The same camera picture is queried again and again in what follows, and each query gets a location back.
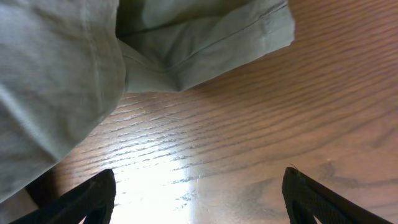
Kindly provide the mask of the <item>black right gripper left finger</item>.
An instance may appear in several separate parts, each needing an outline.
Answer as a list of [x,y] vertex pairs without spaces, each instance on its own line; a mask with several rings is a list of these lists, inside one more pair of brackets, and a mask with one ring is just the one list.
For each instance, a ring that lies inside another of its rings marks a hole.
[[115,196],[114,172],[105,169],[11,224],[109,224]]

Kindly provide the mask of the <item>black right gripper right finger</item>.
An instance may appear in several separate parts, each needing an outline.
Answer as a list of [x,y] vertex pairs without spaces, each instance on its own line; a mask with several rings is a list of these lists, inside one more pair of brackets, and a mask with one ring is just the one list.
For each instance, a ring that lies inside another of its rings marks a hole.
[[293,167],[285,169],[282,194],[291,224],[391,224]]

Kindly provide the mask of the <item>khaki green shorts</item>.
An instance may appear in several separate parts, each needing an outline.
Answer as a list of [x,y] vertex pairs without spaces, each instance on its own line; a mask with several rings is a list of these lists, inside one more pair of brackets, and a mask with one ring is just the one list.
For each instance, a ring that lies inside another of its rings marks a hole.
[[123,93],[184,91],[294,40],[286,0],[1,2],[1,199],[59,163]]

